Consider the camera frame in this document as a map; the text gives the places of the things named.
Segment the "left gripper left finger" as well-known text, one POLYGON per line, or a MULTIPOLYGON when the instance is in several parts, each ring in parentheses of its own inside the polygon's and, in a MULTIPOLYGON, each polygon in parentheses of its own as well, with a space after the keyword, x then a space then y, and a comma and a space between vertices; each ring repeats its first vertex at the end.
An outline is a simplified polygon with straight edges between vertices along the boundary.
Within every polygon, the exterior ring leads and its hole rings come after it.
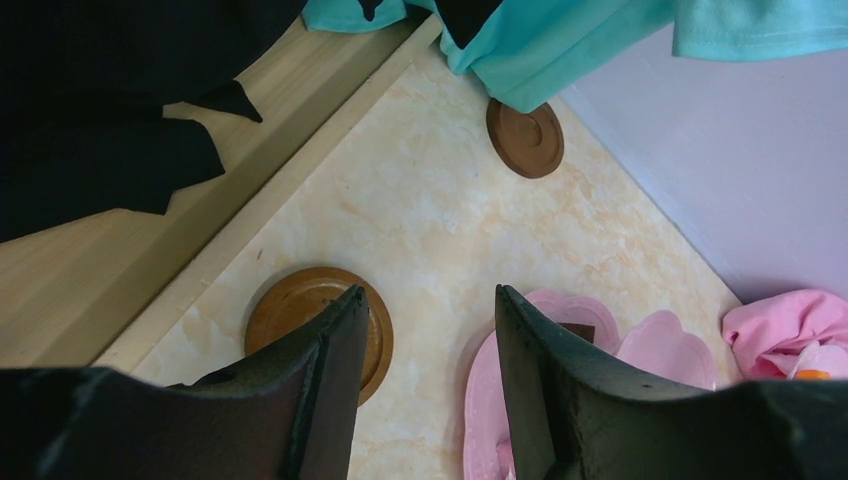
POLYGON ((1 373, 5 479, 343 479, 366 353, 352 286, 293 332, 191 385, 109 367, 1 373))

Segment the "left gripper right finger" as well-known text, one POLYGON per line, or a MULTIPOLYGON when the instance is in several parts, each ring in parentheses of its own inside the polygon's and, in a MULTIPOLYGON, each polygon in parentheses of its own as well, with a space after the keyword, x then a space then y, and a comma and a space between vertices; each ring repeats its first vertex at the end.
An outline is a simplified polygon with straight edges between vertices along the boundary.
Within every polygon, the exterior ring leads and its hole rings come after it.
POLYGON ((708 391, 637 369, 509 285, 495 320, 520 479, 843 479, 847 385, 745 381, 708 391))

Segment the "chocolate cake slice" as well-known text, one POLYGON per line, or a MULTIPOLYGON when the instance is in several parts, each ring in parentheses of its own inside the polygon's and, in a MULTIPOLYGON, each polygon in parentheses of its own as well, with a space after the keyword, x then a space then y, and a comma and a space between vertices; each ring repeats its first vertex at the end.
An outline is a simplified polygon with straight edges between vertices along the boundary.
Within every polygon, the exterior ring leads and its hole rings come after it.
POLYGON ((561 323, 560 326, 590 344, 594 342, 595 327, 592 325, 561 323))

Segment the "pink three-tier cake stand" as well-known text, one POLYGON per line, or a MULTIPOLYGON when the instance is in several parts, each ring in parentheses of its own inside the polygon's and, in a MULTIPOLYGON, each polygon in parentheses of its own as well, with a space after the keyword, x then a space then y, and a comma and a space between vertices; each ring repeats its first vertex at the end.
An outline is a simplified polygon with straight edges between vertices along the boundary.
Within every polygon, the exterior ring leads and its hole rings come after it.
MULTIPOLYGON (((648 315, 621 337, 611 312, 593 298, 536 290, 526 299, 558 324, 594 326, 592 344, 631 366, 697 388, 716 388, 716 365, 710 349, 699 337, 685 332, 670 311, 648 315)), ((471 364, 464 427, 463 477, 513 479, 510 429, 494 332, 483 341, 471 364)))

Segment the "pink cloth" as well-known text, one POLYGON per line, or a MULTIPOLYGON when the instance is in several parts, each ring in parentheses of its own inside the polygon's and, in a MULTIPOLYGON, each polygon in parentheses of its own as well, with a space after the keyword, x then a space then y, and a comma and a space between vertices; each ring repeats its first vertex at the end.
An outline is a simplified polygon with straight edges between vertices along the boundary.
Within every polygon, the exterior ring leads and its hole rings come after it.
POLYGON ((847 301, 796 290, 730 310, 722 337, 747 380, 794 379, 800 370, 847 378, 847 301))

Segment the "orange flower pastry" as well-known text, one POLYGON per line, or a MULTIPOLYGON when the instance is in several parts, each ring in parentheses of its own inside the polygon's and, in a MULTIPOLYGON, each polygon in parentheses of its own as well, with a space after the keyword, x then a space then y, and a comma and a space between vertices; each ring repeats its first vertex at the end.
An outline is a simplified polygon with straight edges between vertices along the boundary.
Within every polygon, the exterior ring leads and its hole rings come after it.
POLYGON ((794 375, 794 379, 797 380, 829 380, 831 378, 830 373, 815 369, 800 370, 794 375))

